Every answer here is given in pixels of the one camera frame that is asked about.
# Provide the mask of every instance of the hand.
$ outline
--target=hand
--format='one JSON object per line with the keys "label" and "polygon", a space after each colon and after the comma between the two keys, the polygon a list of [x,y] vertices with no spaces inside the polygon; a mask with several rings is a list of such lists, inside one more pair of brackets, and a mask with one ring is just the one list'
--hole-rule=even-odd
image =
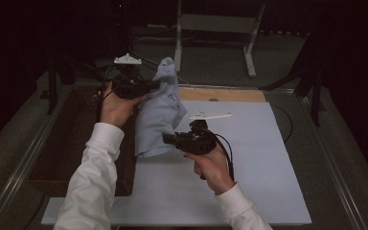
{"label": "hand", "polygon": [[229,175],[225,154],[219,145],[205,155],[188,152],[183,154],[195,161],[194,172],[205,176],[208,186],[216,195],[221,195],[235,186],[235,182]]}
{"label": "hand", "polygon": [[121,128],[133,114],[133,107],[141,102],[145,96],[127,100],[119,98],[115,93],[110,93],[111,91],[112,83],[107,86],[103,93],[107,97],[103,100],[100,121]]}

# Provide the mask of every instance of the white long-sleeve shirt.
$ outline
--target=white long-sleeve shirt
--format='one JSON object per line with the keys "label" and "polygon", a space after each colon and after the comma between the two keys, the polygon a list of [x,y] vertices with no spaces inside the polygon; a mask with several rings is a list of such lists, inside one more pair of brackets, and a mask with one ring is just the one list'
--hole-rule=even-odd
{"label": "white long-sleeve shirt", "polygon": [[[81,165],[74,172],[55,229],[110,229],[110,210],[116,187],[114,161],[119,156],[124,133],[117,127],[96,123],[86,143]],[[223,219],[235,230],[271,229],[241,187],[235,185],[216,195]]]}

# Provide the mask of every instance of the light blue towel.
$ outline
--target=light blue towel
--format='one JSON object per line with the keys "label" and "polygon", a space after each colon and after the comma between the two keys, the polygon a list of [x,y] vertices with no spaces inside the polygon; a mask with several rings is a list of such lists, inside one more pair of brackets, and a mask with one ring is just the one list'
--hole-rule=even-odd
{"label": "light blue towel", "polygon": [[136,119],[135,150],[139,158],[174,150],[175,146],[163,143],[162,133],[174,134],[187,113],[178,95],[177,74],[170,57],[161,60],[154,80],[161,80],[160,89],[139,104]]}

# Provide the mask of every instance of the fabric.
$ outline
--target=fabric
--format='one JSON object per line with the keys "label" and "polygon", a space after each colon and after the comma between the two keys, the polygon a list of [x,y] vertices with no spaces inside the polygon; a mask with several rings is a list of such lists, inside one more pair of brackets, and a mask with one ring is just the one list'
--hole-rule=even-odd
{"label": "fabric", "polygon": [[136,118],[135,154],[139,158],[174,150],[175,146],[164,144],[162,133],[174,134],[187,113],[178,95],[177,74],[170,57],[161,60],[154,80],[161,80],[160,89],[139,104]]}
{"label": "fabric", "polygon": [[[110,210],[116,187],[116,167],[124,133],[117,127],[97,123],[86,143],[81,165],[71,177],[67,196],[54,229],[92,230],[111,228]],[[256,211],[256,205],[239,185],[216,195],[223,219],[235,230],[271,229]]]}

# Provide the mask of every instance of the person's right hand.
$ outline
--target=person's right hand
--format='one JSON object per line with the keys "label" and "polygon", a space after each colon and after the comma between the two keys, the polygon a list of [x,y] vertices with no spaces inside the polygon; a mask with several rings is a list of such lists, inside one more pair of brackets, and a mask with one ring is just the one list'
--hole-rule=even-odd
{"label": "person's right hand", "polygon": [[221,195],[235,186],[235,182],[229,175],[225,154],[219,145],[205,155],[195,155],[185,151],[183,154],[195,161],[194,172],[205,176],[208,186],[216,195]]}

